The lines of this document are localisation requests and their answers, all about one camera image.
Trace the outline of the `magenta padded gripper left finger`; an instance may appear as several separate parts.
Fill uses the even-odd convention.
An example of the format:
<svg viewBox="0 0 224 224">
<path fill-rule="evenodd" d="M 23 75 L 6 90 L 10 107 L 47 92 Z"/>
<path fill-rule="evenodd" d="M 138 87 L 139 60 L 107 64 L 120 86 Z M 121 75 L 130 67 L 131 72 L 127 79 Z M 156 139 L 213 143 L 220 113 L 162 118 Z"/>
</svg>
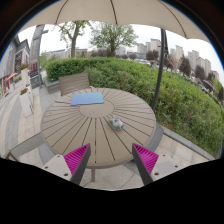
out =
<svg viewBox="0 0 224 224">
<path fill-rule="evenodd" d="M 56 154 L 42 169 L 79 185 L 90 155 L 90 144 L 86 144 L 65 156 Z"/>
</svg>

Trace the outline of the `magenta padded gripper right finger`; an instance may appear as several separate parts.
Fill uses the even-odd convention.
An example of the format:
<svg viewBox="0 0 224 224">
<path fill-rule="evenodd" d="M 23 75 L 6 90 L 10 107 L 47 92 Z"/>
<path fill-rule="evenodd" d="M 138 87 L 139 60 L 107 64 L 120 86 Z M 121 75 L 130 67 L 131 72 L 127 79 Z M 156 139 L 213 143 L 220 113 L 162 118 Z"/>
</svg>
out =
<svg viewBox="0 0 224 224">
<path fill-rule="evenodd" d="M 181 165 L 168 155 L 158 155 L 135 143 L 132 144 L 132 155 L 144 185 L 181 169 Z"/>
</svg>

